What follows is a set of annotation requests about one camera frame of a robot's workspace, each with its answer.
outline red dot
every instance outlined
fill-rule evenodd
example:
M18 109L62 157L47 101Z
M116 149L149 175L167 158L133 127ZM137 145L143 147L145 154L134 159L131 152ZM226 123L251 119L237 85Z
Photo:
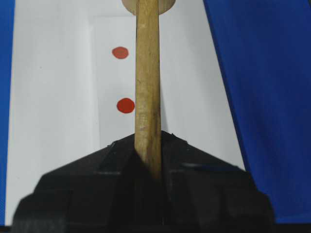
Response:
M124 47L117 47L112 50L112 54L118 59L124 59L128 56L128 50Z
M124 98L118 102L117 108L122 113L131 113L135 109L135 104L131 99Z

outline wooden disc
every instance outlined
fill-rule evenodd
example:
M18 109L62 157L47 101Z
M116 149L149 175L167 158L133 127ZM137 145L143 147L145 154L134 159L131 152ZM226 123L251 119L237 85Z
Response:
M170 10L175 4L176 0L159 0L159 14L163 14ZM133 15L136 15L136 0L122 0L125 8L131 12Z

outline wooden stick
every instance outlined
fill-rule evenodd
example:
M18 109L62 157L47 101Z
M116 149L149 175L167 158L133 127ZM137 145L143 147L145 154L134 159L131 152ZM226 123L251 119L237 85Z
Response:
M158 0L137 0L135 150L161 182Z

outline blue fabric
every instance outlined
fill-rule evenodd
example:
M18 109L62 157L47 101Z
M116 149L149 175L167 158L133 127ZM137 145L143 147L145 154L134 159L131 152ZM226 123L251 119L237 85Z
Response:
M204 0L247 170L278 223L311 223L311 6Z
M4 225L14 0L0 1L0 225Z

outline white backdrop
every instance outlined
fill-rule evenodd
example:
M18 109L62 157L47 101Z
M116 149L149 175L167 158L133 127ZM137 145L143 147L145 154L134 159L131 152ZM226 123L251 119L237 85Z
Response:
M129 57L115 59L123 46ZM201 0L160 16L162 129L244 168ZM6 224L42 174L134 132L135 17L121 0L16 0Z

